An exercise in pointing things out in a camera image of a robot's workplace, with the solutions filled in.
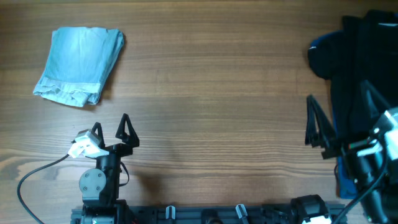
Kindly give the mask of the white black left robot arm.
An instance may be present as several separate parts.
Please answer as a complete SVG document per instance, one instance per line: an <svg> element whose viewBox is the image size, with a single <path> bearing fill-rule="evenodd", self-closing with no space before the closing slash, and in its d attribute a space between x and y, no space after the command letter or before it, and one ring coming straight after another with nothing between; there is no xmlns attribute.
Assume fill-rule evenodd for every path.
<svg viewBox="0 0 398 224"><path fill-rule="evenodd" d="M131 156L133 149L140 145L129 115L122 115L115 134L120 143L106 146L100 123L95 123L86 134L81 133L82 137L75 138L74 142L86 141L84 156L94 159L96 166L80 177L83 206L72 211L70 223L139 223L127 202L119 199L119 188L127 184L120 183L121 172L127 171L121 158Z"/></svg>

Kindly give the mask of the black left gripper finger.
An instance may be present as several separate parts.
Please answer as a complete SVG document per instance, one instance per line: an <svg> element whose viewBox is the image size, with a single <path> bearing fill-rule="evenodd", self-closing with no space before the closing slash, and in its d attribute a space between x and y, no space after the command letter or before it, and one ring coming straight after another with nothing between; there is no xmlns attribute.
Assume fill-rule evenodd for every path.
<svg viewBox="0 0 398 224"><path fill-rule="evenodd" d="M105 148L105 143L104 143L104 137L103 137L103 131L102 131L102 126L101 123L96 122L92 129L91 132L96 136L96 138L99 140L98 146L99 148Z"/></svg>
<svg viewBox="0 0 398 224"><path fill-rule="evenodd" d="M140 146L139 137L132 126L129 115L126 113L122 115L115 137L130 147Z"/></svg>

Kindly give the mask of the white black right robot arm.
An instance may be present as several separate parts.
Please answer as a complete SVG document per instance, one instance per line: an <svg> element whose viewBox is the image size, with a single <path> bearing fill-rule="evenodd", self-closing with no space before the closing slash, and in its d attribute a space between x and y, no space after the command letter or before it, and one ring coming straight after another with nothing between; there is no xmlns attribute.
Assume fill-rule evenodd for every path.
<svg viewBox="0 0 398 224"><path fill-rule="evenodd" d="M305 144L323 148L324 159L342 158L357 194L337 215L317 195L295 198L295 223L339 223L358 203L369 223L397 223L397 108L367 80L361 83L361 94L375 124L345 138L337 136L318 101L307 96Z"/></svg>

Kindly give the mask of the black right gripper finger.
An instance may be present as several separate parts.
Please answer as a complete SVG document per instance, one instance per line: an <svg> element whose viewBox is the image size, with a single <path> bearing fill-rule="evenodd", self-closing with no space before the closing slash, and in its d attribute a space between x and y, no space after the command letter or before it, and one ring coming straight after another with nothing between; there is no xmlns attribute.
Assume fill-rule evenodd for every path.
<svg viewBox="0 0 398 224"><path fill-rule="evenodd" d="M364 108L371 120L378 119L383 112L391 108L390 103L368 80L363 80L360 87Z"/></svg>
<svg viewBox="0 0 398 224"><path fill-rule="evenodd" d="M307 127L305 144L329 149L336 138L336 132L315 97L308 95L306 101Z"/></svg>

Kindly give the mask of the light blue denim shorts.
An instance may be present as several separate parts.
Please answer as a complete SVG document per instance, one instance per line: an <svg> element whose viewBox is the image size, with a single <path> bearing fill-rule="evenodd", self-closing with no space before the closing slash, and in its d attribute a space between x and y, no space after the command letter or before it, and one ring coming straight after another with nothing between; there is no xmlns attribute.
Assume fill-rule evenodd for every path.
<svg viewBox="0 0 398 224"><path fill-rule="evenodd" d="M99 102L124 46L118 29L61 27L52 32L44 71L33 94L68 106Z"/></svg>

